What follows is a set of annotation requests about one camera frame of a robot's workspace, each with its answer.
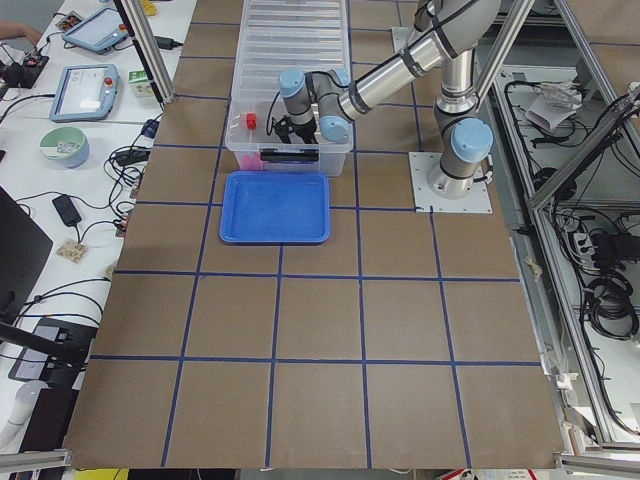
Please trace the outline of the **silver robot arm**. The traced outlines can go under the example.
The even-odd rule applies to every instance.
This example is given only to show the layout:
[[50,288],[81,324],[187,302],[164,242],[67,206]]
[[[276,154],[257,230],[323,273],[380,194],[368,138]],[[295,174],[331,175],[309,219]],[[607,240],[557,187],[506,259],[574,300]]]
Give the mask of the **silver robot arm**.
[[347,81],[337,70],[282,71],[279,92],[294,133],[307,143],[317,134],[343,143],[359,117],[439,66],[434,115],[443,152],[427,182],[443,198],[464,197],[493,144],[492,130],[473,113],[480,101],[473,69],[477,42],[499,7],[492,0],[420,2],[408,43],[357,80]]

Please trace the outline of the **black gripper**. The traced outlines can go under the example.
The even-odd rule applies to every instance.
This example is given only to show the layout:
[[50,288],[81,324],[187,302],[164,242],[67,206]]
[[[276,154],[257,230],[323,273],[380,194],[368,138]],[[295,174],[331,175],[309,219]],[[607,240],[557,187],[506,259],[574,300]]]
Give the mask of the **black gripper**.
[[314,119],[304,124],[293,124],[294,133],[300,137],[304,143],[316,143],[317,124]]

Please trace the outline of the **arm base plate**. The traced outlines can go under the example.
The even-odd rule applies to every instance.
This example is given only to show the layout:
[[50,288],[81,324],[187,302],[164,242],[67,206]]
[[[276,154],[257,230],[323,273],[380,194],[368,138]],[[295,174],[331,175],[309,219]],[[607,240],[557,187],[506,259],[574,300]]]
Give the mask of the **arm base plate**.
[[419,40],[423,32],[419,32],[413,27],[392,27],[391,35],[393,50],[395,53],[399,53]]
[[420,213],[491,214],[486,182],[480,167],[471,178],[452,179],[440,171],[439,152],[410,152],[415,210]]

